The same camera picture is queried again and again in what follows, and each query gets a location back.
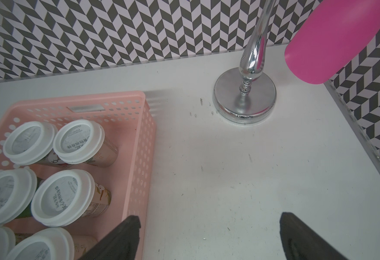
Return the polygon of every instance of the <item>basket handle slot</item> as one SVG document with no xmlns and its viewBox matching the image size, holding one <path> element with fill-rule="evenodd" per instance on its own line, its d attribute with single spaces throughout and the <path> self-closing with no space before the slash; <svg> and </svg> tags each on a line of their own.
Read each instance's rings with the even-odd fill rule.
<svg viewBox="0 0 380 260">
<path fill-rule="evenodd" d="M 67 108 L 73 111 L 74 113 L 105 111 L 104 107 L 102 107 L 99 104 L 86 105 L 86 106 L 74 106 L 74 107 L 67 107 Z"/>
</svg>

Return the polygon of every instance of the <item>black and white pattern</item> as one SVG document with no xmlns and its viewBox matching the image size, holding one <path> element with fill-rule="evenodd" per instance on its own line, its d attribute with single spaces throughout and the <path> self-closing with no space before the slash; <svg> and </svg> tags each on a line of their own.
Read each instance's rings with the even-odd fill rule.
<svg viewBox="0 0 380 260">
<path fill-rule="evenodd" d="M 277 0 L 268 44 L 321 0 Z M 0 0 L 0 80 L 242 49 L 264 0 Z"/>
<path fill-rule="evenodd" d="M 380 30 L 331 79 L 372 144 L 380 150 Z"/>
</svg>

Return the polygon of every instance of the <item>pink object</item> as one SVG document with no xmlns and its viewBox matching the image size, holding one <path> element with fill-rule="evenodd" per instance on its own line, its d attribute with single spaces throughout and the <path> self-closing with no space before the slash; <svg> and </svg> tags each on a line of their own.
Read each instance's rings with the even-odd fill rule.
<svg viewBox="0 0 380 260">
<path fill-rule="evenodd" d="M 324 0 L 285 50 L 301 80 L 321 84 L 352 60 L 380 29 L 380 0 Z"/>
<path fill-rule="evenodd" d="M 68 108 L 97 104 L 104 107 L 105 111 L 75 113 Z M 80 218 L 64 228 L 72 235 L 89 235 L 100 241 L 127 216 L 139 216 L 141 239 L 135 259 L 140 260 L 156 129 L 149 109 L 145 94 L 141 91 L 18 102 L 0 120 L 0 170 L 14 168 L 13 163 L 2 153 L 2 144 L 11 129 L 25 122 L 46 121 L 55 124 L 58 129 L 81 118 L 98 122 L 108 138 L 118 146 L 117 160 L 108 168 L 78 164 L 71 169 L 82 169 L 92 174 L 95 182 L 111 191 L 112 201 L 104 214 L 95 218 Z M 29 167 L 43 179 L 61 170 L 40 164 Z M 32 217 L 13 220 L 6 226 L 16 233 L 35 233 L 47 228 Z"/>
</svg>

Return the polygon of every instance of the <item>pink plastic basket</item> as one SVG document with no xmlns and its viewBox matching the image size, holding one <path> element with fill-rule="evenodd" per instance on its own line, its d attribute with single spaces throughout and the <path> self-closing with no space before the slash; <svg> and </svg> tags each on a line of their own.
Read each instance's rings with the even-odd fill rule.
<svg viewBox="0 0 380 260">
<path fill-rule="evenodd" d="M 99 107 L 99 111 L 90 108 Z M 90 235 L 101 240 L 129 215 L 141 221 L 140 243 L 135 259 L 142 258 L 148 194 L 156 124 L 141 91 L 129 91 L 85 96 L 66 96 L 21 101 L 11 106 L 0 121 L 0 171 L 18 168 L 2 153 L 6 137 L 21 124 L 45 121 L 58 129 L 68 122 L 87 119 L 98 122 L 105 134 L 119 147 L 118 159 L 108 168 L 78 164 L 71 169 L 83 169 L 95 181 L 112 193 L 108 210 L 95 218 L 80 218 L 64 227 L 73 235 Z M 40 178 L 47 178 L 61 169 L 33 164 L 29 166 Z M 34 218 L 13 220 L 6 224 L 14 232 L 34 233 L 47 228 Z"/>
</svg>

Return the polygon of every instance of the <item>white shelf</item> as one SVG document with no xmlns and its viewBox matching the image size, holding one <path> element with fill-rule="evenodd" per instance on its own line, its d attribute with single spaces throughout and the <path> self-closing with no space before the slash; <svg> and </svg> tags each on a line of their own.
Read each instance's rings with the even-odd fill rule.
<svg viewBox="0 0 380 260">
<path fill-rule="evenodd" d="M 284 50 L 267 48 L 276 107 L 254 126 L 212 102 L 242 52 L 0 83 L 0 117 L 24 99 L 143 90 L 157 122 L 146 260 L 285 259 L 283 211 L 345 257 L 378 259 L 380 175 L 325 86 L 297 79 Z"/>
</svg>

